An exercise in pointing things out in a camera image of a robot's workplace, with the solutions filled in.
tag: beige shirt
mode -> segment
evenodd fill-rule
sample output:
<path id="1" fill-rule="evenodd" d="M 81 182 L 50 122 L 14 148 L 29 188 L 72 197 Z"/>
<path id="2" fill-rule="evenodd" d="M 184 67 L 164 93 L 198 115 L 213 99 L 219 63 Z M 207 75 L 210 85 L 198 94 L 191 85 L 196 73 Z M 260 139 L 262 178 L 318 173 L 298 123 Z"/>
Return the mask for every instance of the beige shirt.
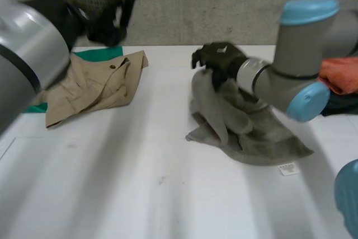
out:
<path id="1" fill-rule="evenodd" d="M 147 66 L 143 51 L 106 62 L 88 62 L 72 54 L 65 79 L 47 91 L 46 127 L 80 113 L 130 104 Z"/>

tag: black glove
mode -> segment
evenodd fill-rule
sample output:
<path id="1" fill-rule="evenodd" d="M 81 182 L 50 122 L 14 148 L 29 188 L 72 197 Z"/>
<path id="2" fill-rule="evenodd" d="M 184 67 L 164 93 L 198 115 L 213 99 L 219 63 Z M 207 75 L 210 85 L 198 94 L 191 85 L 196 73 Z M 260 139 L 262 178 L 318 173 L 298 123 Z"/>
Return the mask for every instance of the black glove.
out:
<path id="1" fill-rule="evenodd" d="M 192 55 L 191 67 L 200 66 L 213 71 L 213 86 L 217 90 L 228 78 L 236 79 L 240 66 L 247 60 L 246 55 L 229 42 L 205 44 Z"/>

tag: tabletop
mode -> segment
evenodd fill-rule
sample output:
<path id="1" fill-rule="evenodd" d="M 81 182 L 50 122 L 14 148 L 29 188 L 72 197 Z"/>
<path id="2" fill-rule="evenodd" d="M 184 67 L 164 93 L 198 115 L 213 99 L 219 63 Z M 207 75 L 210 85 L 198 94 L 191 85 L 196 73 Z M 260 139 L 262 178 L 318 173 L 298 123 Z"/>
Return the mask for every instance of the tabletop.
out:
<path id="1" fill-rule="evenodd" d="M 333 183 L 358 159 L 358 116 L 300 124 L 276 111 L 315 151 L 291 176 L 187 142 L 197 48 L 124 47 L 149 60 L 129 106 L 50 130 L 44 114 L 21 115 L 0 140 L 0 238 L 350 238 Z M 241 48 L 274 57 L 274 46 Z"/>

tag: cloth pile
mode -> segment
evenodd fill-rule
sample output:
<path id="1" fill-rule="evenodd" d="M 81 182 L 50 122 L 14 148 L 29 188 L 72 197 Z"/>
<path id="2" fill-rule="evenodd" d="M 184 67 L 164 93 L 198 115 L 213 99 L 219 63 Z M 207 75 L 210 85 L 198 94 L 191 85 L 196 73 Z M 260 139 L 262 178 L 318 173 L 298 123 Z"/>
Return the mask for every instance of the cloth pile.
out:
<path id="1" fill-rule="evenodd" d="M 70 61 L 66 77 L 33 103 L 47 102 L 47 128 L 73 115 L 130 104 L 142 69 L 148 66 L 143 51 L 105 62 L 90 62 L 72 54 Z"/>
<path id="2" fill-rule="evenodd" d="M 200 126 L 186 136 L 219 147 L 230 158 L 252 165 L 279 165 L 311 155 L 271 108 L 246 101 L 229 79 L 215 91 L 212 71 L 198 71 L 192 79 L 191 113 Z"/>
<path id="3" fill-rule="evenodd" d="M 323 116 L 358 114 L 358 57 L 325 59 L 319 80 L 331 89 Z"/>

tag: blue joint cap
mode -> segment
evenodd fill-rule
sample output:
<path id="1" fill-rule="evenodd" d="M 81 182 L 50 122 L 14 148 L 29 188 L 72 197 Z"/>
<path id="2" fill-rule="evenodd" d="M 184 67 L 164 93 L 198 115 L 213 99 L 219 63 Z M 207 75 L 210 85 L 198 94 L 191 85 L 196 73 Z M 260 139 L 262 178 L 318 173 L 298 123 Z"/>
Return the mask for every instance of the blue joint cap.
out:
<path id="1" fill-rule="evenodd" d="M 330 91 L 322 82 L 314 82 L 301 90 L 286 110 L 290 118 L 301 123 L 314 119 L 326 107 Z"/>
<path id="2" fill-rule="evenodd" d="M 335 200 L 352 238 L 358 238 L 358 160 L 346 164 L 335 181 Z"/>
<path id="3" fill-rule="evenodd" d="M 280 23 L 288 26 L 311 24 L 334 16 L 340 9 L 338 0 L 292 0 L 286 3 Z"/>

